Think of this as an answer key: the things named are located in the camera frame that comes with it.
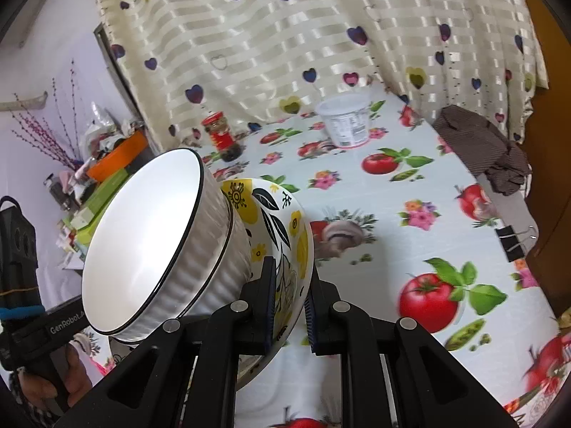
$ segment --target pea pod print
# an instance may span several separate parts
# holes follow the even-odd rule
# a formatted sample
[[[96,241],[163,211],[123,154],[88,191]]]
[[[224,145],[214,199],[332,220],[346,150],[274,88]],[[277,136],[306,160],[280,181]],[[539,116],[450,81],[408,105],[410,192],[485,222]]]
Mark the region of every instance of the pea pod print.
[[[450,336],[444,343],[444,348],[447,351],[456,351],[463,347],[468,341],[470,341],[478,332],[484,327],[486,320],[478,319],[472,323],[467,324],[460,330],[456,331],[455,334]]]

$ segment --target brown cloth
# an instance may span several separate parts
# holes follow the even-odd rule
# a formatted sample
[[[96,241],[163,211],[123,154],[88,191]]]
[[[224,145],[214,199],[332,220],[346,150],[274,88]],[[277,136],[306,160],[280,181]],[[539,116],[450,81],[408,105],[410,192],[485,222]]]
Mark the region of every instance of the brown cloth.
[[[448,106],[433,127],[473,176],[486,174],[496,193],[515,193],[531,173],[525,153],[475,112]]]

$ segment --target finger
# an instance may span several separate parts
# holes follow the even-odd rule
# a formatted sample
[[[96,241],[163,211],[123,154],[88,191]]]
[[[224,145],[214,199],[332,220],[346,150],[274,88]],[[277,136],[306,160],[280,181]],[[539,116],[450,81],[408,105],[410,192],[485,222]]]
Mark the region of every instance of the finger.
[[[71,344],[66,346],[66,359],[70,367],[77,367],[78,365],[82,365],[76,348]]]
[[[18,379],[25,398],[38,409],[46,410],[44,399],[54,398],[58,394],[53,384],[32,373],[21,372]]]
[[[73,407],[83,396],[85,396],[92,388],[91,381],[87,378],[84,384],[75,393],[70,394],[67,398],[67,405]]]
[[[88,381],[87,371],[81,361],[75,366],[70,365],[64,380],[64,385],[70,394],[81,389]]]

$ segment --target white plastic container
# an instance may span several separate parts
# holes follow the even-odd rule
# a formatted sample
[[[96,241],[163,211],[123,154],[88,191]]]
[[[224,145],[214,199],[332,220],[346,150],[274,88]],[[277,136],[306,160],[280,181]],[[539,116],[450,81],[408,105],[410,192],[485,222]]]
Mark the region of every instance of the white plastic container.
[[[369,141],[369,103],[365,93],[341,93],[317,105],[315,112],[322,117],[336,147],[356,148]]]

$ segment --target striped curtain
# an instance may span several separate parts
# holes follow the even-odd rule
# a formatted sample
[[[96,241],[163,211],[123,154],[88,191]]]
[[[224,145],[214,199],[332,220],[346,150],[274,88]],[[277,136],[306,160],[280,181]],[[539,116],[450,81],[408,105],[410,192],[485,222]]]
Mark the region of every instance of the striped curtain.
[[[547,86],[524,0],[97,2],[163,149],[216,111],[247,131],[371,82],[429,121],[458,104],[522,141]]]

